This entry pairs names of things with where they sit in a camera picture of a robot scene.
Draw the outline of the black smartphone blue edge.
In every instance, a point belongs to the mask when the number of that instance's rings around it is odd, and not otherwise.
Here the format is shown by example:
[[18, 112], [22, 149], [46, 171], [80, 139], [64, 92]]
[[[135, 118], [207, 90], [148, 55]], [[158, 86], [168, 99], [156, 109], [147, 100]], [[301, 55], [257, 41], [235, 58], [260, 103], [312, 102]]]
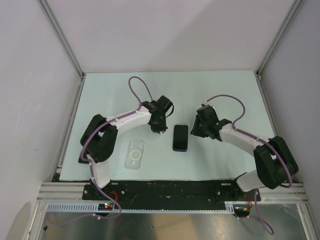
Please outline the black smartphone blue edge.
[[173, 129], [172, 149], [176, 152], [186, 152], [188, 150], [189, 127], [177, 124]]

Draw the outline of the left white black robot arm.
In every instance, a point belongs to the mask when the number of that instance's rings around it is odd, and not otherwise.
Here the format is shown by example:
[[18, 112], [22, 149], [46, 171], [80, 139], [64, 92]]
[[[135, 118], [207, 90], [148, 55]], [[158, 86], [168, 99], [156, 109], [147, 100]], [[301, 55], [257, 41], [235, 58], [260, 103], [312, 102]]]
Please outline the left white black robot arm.
[[90, 165], [91, 177], [96, 184], [93, 188], [95, 196], [104, 200], [111, 194], [109, 158], [114, 152], [117, 137], [142, 125], [150, 125], [154, 133], [164, 133], [168, 129], [166, 113], [171, 107], [170, 103], [160, 106], [155, 101], [146, 101], [140, 109], [121, 116], [105, 118], [97, 114], [91, 119], [80, 139], [80, 159]]

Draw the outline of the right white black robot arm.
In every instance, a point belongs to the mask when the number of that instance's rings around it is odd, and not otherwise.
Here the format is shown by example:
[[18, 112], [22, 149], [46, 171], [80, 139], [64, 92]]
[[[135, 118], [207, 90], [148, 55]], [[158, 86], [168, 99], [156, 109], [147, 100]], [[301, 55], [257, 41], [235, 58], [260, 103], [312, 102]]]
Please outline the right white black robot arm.
[[293, 175], [299, 167], [282, 137], [255, 136], [234, 127], [230, 120], [201, 120], [198, 115], [190, 134], [231, 144], [253, 156], [256, 169], [236, 178], [237, 184], [231, 187], [234, 199], [241, 201], [249, 191], [262, 187], [271, 190], [292, 187]]

